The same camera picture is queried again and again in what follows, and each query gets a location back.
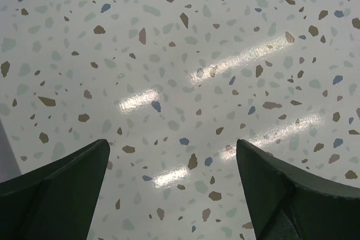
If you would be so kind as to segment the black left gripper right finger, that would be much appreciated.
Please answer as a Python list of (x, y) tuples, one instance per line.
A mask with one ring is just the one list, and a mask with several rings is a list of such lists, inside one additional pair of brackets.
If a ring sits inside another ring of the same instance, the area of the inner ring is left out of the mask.
[(359, 188), (239, 139), (236, 160), (256, 239), (359, 239)]

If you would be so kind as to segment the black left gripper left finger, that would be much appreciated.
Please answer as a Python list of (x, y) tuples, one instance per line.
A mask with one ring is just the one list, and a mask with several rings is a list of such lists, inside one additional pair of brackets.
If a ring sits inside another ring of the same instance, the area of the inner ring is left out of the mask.
[(110, 146), (99, 139), (1, 183), (1, 239), (86, 239)]

